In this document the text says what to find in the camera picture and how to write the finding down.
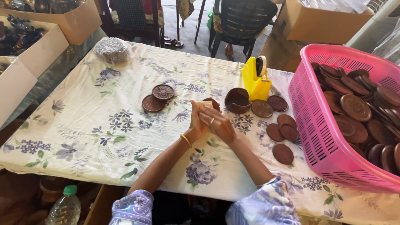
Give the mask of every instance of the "floor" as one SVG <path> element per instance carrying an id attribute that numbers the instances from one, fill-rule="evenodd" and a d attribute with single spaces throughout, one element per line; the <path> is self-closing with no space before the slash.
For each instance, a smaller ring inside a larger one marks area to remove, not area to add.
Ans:
<path id="1" fill-rule="evenodd" d="M 194 44 L 194 38 L 196 36 L 196 24 L 200 13 L 202 1 L 206 1 L 206 3 L 200 25 L 199 35 L 197 37 L 197 43 Z M 170 36 L 172 39 L 176 39 L 176 0 L 162 0 L 161 3 L 164 10 L 165 34 L 167 36 Z M 208 13 L 213 9 L 214 0 L 196 0 L 193 4 L 194 12 L 185 20 L 184 27 L 180 28 L 180 41 L 184 43 L 184 46 L 181 48 L 173 47 L 171 49 L 202 56 L 210 56 L 211 50 L 208 49 L 210 30 L 208 29 L 206 23 L 208 21 Z M 268 35 L 271 33 L 271 29 L 272 26 L 268 25 L 264 33 L 257 38 L 251 56 L 258 57 Z M 154 42 L 144 40 L 142 38 L 135 38 L 134 42 L 154 45 Z M 233 46 L 233 56 L 225 55 L 225 46 L 226 43 L 221 42 L 216 58 L 243 63 L 246 61 L 246 55 L 243 54 L 243 46 Z"/>

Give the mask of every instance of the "woman's arm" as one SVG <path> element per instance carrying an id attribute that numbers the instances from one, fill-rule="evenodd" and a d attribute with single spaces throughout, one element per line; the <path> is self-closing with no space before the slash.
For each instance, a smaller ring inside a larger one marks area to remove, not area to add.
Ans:
<path id="1" fill-rule="evenodd" d="M 208 125 L 214 119 L 210 126 L 211 131 L 232 149 L 243 163 L 255 185 L 263 185 L 274 177 L 249 147 L 238 138 L 229 118 L 222 116 L 217 110 L 208 106 L 204 106 L 200 110 L 199 117 Z"/>
<path id="2" fill-rule="evenodd" d="M 196 102 L 191 100 L 192 114 L 190 118 L 190 127 L 183 134 L 191 144 L 198 140 L 207 132 L 208 126 L 200 121 L 197 112 Z M 132 184 L 128 195 L 136 190 L 146 190 L 150 193 L 155 192 L 167 177 L 168 173 L 189 149 L 188 142 L 179 137 L 171 146 L 165 149 L 157 156 L 151 164 L 144 170 L 140 177 Z"/>

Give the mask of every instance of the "pink plastic basket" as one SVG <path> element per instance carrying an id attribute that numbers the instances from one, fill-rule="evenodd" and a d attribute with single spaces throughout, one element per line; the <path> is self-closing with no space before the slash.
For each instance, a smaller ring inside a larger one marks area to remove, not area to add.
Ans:
<path id="1" fill-rule="evenodd" d="M 399 193 L 400 177 L 386 172 L 357 154 L 345 141 L 319 86 L 311 62 L 346 73 L 364 69 L 379 86 L 400 93 L 400 68 L 385 59 L 339 45 L 310 44 L 300 51 L 302 58 L 289 96 L 298 124 L 303 151 L 310 168 L 339 185 L 375 193 Z"/>

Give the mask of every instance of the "woman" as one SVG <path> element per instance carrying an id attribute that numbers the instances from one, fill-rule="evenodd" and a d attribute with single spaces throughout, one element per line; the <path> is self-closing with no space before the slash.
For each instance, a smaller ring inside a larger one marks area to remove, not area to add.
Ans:
<path id="1" fill-rule="evenodd" d="M 164 150 L 133 183 L 128 195 L 114 202 L 110 225 L 150 225 L 154 193 L 182 155 L 211 130 L 236 154 L 259 188 L 252 195 L 233 203 L 226 213 L 228 225 L 300 225 L 293 203 L 287 198 L 286 184 L 274 177 L 264 164 L 240 140 L 229 118 L 193 100 L 189 129 Z"/>

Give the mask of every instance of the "gold bangle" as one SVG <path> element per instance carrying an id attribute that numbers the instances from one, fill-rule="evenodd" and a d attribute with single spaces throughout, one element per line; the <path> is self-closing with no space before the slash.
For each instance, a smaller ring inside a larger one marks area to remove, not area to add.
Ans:
<path id="1" fill-rule="evenodd" d="M 188 145 L 189 145 L 189 148 L 191 149 L 191 148 L 192 148 L 192 145 L 191 145 L 191 143 L 189 142 L 189 140 L 185 137 L 185 135 L 179 135 L 179 136 L 183 137 L 183 138 L 186 140 L 186 142 L 187 142 Z"/>

